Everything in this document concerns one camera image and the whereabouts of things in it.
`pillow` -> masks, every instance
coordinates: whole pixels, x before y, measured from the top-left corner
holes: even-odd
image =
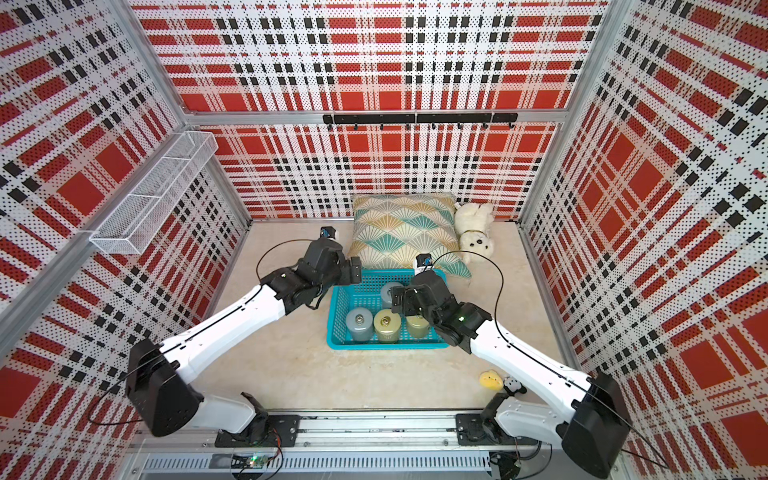
[[[360,257],[362,268],[413,268],[420,253],[430,253],[437,260],[458,250],[454,200],[451,194],[356,195],[348,256]],[[449,275],[472,278],[455,253],[440,259],[437,267]]]

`white plush toy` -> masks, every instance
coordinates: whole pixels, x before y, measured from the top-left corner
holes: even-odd
[[[456,204],[454,228],[458,235],[460,250],[480,253],[484,257],[493,255],[493,240],[488,238],[493,221],[491,204]],[[484,262],[481,257],[471,253],[460,253],[464,263]]]

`yellow container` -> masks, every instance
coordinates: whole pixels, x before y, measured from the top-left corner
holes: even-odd
[[[392,313],[388,308],[380,310],[373,318],[373,328],[381,343],[397,343],[400,338],[402,320],[399,313]]]
[[[429,322],[421,315],[406,317],[406,329],[415,339],[422,339],[429,334]]]

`perforated panel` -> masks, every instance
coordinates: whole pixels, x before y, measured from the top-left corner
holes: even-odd
[[[768,475],[768,4],[730,4],[633,4],[529,229],[658,478]]]
[[[608,4],[129,3],[191,111],[562,108]]]
[[[222,454],[153,453],[143,473],[210,473],[212,468],[238,473],[221,460]],[[487,452],[288,452],[267,468],[246,469],[244,474],[280,468],[281,472],[487,472]]]
[[[107,2],[0,7],[0,310],[176,124]]]
[[[133,344],[203,319],[242,234],[204,170],[143,255],[87,260],[0,368],[0,476],[110,478],[136,424],[97,427],[88,410]],[[94,417],[137,415],[121,387]]]
[[[344,217],[353,194],[451,192],[517,218],[555,124],[204,127],[255,218]]]

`beige floor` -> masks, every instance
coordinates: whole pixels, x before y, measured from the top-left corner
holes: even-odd
[[[352,222],[332,223],[345,250]],[[254,223],[217,305],[238,300],[257,282],[256,262],[275,243],[315,238],[321,223]],[[494,223],[494,261],[506,285],[499,322],[525,342],[560,359],[554,333],[536,289],[513,223]],[[273,250],[260,271],[269,273],[296,262],[306,242]],[[490,263],[471,263],[471,281],[449,276],[459,301],[492,312],[498,272]],[[200,391],[238,396],[249,392],[268,409],[461,409],[483,407],[493,392],[478,376],[492,366],[457,347],[424,350],[332,350],[326,344],[330,294],[317,311],[306,307],[255,332],[221,356],[194,382]],[[540,401],[528,393],[523,398]]]

